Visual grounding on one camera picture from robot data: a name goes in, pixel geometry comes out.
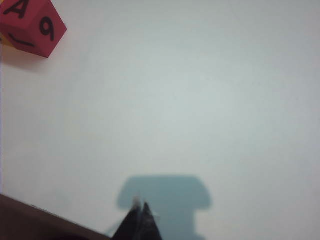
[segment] white backdrop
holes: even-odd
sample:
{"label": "white backdrop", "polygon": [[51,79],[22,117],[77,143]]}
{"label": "white backdrop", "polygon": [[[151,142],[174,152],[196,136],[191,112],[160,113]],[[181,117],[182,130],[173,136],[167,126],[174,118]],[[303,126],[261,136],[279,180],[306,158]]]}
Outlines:
{"label": "white backdrop", "polygon": [[49,59],[1,50],[4,194],[105,234],[139,195],[165,240],[319,238],[320,1],[53,4]]}

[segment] dark brown surface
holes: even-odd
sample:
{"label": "dark brown surface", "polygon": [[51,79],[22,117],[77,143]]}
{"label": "dark brown surface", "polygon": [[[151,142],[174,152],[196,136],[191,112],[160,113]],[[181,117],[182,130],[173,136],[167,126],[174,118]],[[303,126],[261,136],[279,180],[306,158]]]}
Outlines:
{"label": "dark brown surface", "polygon": [[110,239],[0,194],[0,240],[52,240],[64,236],[79,236],[90,240]]}

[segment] black letter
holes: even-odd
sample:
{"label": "black letter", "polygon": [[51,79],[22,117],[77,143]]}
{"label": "black letter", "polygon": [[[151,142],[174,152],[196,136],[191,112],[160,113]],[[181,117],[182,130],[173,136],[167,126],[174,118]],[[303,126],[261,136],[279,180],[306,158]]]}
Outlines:
{"label": "black letter", "polygon": [[[12,7],[5,10],[3,14],[7,15],[8,13],[13,12],[13,13],[19,14],[19,18],[23,19],[27,10],[28,3],[29,3],[29,0],[20,0],[16,4],[14,4]],[[20,4],[23,4],[23,6],[21,9],[18,9],[17,7]]]}
{"label": "black letter", "polygon": [[11,33],[8,33],[8,35],[9,35],[9,37],[10,37],[13,41],[17,42],[18,44],[27,45],[27,46],[30,46],[30,47],[34,47],[34,46],[35,46],[35,45],[33,45],[32,43],[30,43],[30,42],[16,39]]}
{"label": "black letter", "polygon": [[50,40],[55,40],[55,31],[54,31],[54,24],[52,23],[51,19],[47,16],[41,19],[40,21],[40,31],[43,35],[47,36],[50,34]]}

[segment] white wall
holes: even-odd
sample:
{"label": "white wall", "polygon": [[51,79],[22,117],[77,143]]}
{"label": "white wall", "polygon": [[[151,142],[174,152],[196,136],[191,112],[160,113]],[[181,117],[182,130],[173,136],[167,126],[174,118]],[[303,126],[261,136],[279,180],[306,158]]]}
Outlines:
{"label": "white wall", "polygon": [[53,3],[49,59],[1,50],[4,194],[102,233],[140,195],[166,240],[169,217],[193,239],[319,238],[320,1]]}

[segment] red foam cube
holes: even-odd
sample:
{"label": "red foam cube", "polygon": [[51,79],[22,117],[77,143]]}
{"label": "red foam cube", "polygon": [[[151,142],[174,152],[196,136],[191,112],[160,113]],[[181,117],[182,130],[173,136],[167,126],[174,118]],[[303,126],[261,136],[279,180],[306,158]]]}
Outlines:
{"label": "red foam cube", "polygon": [[5,0],[0,32],[22,51],[48,58],[67,28],[50,0]]}

